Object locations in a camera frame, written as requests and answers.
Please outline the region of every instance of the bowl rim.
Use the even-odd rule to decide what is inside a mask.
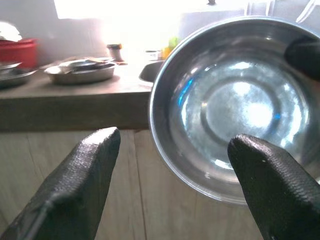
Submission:
[[[219,193],[213,190],[210,190],[206,188],[205,186],[201,186],[200,184],[194,182],[192,179],[190,179],[187,175],[185,175],[178,167],[175,166],[175,164],[172,162],[171,158],[167,155],[166,151],[161,145],[160,139],[158,137],[156,128],[155,128],[155,119],[154,119],[154,97],[156,94],[156,89],[159,84],[160,79],[162,78],[164,72],[166,71],[168,65],[173,60],[173,58],[191,41],[194,39],[200,37],[201,35],[205,34],[207,31],[210,31],[216,27],[221,27],[223,25],[232,24],[235,22],[259,22],[259,21],[268,21],[268,22],[274,22],[274,23],[281,23],[288,26],[291,26],[295,29],[301,30],[303,32],[308,32],[310,35],[313,35],[314,37],[320,39],[320,33],[316,33],[314,30],[310,29],[309,27],[305,27],[302,25],[297,24],[296,22],[286,20],[280,17],[267,17],[267,16],[236,16],[231,17],[225,20],[217,21],[211,24],[208,24],[195,32],[191,33],[189,36],[187,36],[182,42],[180,42],[171,52],[169,57],[164,61],[162,64],[162,67],[157,74],[155,81],[153,83],[153,88],[151,90],[151,94],[149,97],[149,103],[148,103],[148,123],[149,128],[152,135],[152,140],[156,146],[157,152],[160,154],[161,158],[165,162],[165,165],[176,175],[178,178],[183,181],[185,184],[187,184],[189,187],[193,188],[194,190],[202,193],[203,195],[210,197],[212,199],[224,202],[226,204],[236,204],[236,205],[247,205],[247,202],[245,198],[242,197],[234,197],[232,195],[225,195],[223,193]]]

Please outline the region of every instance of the sink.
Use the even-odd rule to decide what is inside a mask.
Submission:
[[[139,78],[143,81],[153,83],[163,63],[164,61],[156,61],[145,65]]]

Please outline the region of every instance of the countertop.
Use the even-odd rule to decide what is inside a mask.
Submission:
[[[0,131],[147,129],[152,84],[139,79],[143,66],[118,66],[109,80],[68,86],[39,70],[25,85],[0,90]]]

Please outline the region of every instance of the red container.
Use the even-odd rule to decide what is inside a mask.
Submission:
[[[20,62],[21,68],[37,66],[37,41],[26,38],[18,42],[0,40],[0,62]]]

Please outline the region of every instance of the wooden cabinet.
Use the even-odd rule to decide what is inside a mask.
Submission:
[[[90,131],[0,133],[0,232],[44,178]],[[212,200],[181,182],[148,130],[122,130],[97,240],[261,240],[247,207]]]

